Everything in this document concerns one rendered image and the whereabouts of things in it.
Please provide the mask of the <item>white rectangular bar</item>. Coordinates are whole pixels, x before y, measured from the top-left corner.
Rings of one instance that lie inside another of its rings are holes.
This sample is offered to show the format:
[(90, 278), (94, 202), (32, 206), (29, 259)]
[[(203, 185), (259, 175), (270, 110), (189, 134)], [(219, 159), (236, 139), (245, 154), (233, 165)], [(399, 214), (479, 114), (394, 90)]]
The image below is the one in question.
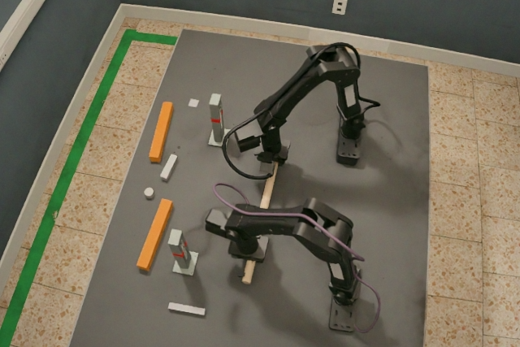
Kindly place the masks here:
[(160, 175), (162, 180), (168, 181), (176, 163), (178, 161), (178, 157), (174, 154), (171, 154), (170, 158), (167, 161), (166, 166), (164, 167), (162, 174)]
[(205, 316), (206, 309), (193, 307), (193, 306), (185, 306), (181, 304), (169, 303), (169, 310), (176, 310), (180, 312), (190, 313), (190, 314), (198, 314)]

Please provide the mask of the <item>long beige rail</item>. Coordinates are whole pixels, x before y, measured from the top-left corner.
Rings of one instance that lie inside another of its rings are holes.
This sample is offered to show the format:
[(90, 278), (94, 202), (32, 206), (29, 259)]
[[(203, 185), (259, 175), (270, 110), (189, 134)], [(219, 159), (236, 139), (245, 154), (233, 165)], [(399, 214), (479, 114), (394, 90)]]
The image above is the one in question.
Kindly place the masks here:
[[(262, 195), (262, 202), (261, 202), (261, 205), (260, 205), (261, 208), (268, 208), (268, 206), (269, 206), (269, 203), (270, 203), (270, 200), (271, 200), (272, 189), (273, 189), (273, 185), (274, 185), (274, 182), (275, 182), (275, 175), (276, 175), (276, 172), (277, 172), (278, 164), (279, 164), (279, 162), (274, 162), (274, 165), (275, 165), (274, 175), (273, 175), (273, 177), (266, 179), (266, 185), (265, 185), (265, 188), (264, 188), (264, 192), (263, 192), (263, 195)], [(245, 272), (239, 272), (238, 273), (238, 277), (243, 277), (243, 279), (242, 279), (243, 283), (245, 283), (245, 284), (250, 284), (251, 283), (252, 275), (253, 275), (253, 272), (254, 272), (255, 263), (256, 263), (255, 261), (247, 260), (247, 263), (246, 263), (246, 266), (245, 266)]]

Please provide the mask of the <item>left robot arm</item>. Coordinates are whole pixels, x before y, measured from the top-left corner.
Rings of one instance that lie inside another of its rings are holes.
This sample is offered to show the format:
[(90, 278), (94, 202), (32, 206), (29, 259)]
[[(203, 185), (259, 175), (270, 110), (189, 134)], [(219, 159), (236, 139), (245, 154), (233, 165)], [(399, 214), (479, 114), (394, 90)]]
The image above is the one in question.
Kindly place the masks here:
[(327, 262), (331, 274), (328, 287), (332, 292), (329, 328), (352, 332), (357, 309), (355, 299), (361, 292), (360, 280), (355, 278), (351, 267), (352, 254), (324, 232), (316, 230), (311, 222), (296, 215), (306, 215), (316, 223), (319, 216), (324, 221), (323, 228), (349, 248), (353, 238), (352, 220), (312, 197), (306, 199), (305, 205), (292, 208), (261, 208), (249, 203), (237, 203), (235, 208), (249, 213), (292, 214), (244, 215), (235, 210), (225, 214), (211, 209), (205, 220), (206, 231), (235, 241), (243, 248), (250, 247), (256, 241), (256, 236), (260, 235), (294, 236), (316, 258)]

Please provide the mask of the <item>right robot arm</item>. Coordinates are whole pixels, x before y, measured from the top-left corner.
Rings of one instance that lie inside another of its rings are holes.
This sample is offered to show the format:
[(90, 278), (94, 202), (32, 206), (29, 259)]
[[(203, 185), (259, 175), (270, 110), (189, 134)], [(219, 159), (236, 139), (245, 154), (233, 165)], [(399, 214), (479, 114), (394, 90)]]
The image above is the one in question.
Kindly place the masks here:
[[(325, 46), (328, 45), (308, 48), (305, 52), (309, 57), (296, 74), (276, 93), (267, 99), (263, 99), (254, 109), (254, 114), (256, 115), (261, 111), (289, 85), (310, 60), (317, 55), (316, 53), (320, 52)], [(259, 147), (261, 141), (265, 145), (277, 144), (280, 140), (280, 127), (287, 122), (286, 118), (290, 115), (290, 112), (312, 89), (326, 81), (323, 79), (326, 78), (336, 84), (339, 99), (336, 104), (341, 116), (338, 156), (340, 158), (359, 159), (362, 128), (366, 127), (364, 111), (358, 101), (356, 84), (361, 72), (346, 48), (337, 46), (326, 50), (326, 52), (314, 63), (311, 63), (271, 104), (269, 109), (257, 117), (256, 121), (234, 132), (241, 153)], [(322, 63), (321, 60), (325, 63)]]

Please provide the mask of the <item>orange rectangular bar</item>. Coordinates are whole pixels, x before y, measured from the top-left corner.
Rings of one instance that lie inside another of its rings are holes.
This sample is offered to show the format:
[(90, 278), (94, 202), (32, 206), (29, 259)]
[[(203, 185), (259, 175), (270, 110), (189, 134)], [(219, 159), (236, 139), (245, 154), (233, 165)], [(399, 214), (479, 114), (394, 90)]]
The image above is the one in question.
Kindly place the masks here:
[(149, 159), (152, 162), (160, 162), (167, 136), (167, 130), (171, 121), (172, 111), (172, 102), (164, 102), (162, 105), (161, 114), (159, 116), (156, 132), (154, 134), (153, 144), (149, 153)]
[(141, 256), (138, 260), (137, 266), (140, 269), (148, 271), (151, 263), (153, 262), (154, 255), (158, 248), (158, 244), (163, 235), (163, 231), (166, 227), (168, 218), (170, 216), (173, 207), (172, 201), (163, 199), (158, 208), (158, 212), (155, 216), (152, 227), (149, 231), (149, 235), (146, 239), (144, 248), (141, 252)]

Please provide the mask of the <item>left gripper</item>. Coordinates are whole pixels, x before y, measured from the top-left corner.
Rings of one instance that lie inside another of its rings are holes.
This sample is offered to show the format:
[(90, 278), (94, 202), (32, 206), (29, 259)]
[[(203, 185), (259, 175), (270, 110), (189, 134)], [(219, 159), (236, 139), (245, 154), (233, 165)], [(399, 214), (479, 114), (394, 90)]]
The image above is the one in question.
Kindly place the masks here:
[[(256, 241), (248, 248), (242, 248), (237, 245), (235, 241), (230, 241), (228, 253), (232, 255), (232, 258), (241, 258), (263, 263), (268, 241), (268, 237), (266, 236), (256, 236)], [(239, 249), (237, 247), (239, 247)]]

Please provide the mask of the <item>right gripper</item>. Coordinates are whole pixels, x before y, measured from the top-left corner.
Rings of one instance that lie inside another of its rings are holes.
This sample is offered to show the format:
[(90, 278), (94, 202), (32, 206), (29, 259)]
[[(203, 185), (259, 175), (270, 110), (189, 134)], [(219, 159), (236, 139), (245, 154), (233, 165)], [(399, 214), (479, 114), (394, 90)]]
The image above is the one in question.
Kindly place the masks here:
[(274, 145), (265, 145), (262, 141), (259, 144), (260, 146), (254, 150), (254, 156), (257, 155), (257, 160), (261, 161), (260, 171), (272, 174), (274, 162), (279, 162), (280, 166), (285, 164), (290, 141), (279, 139), (279, 142)]

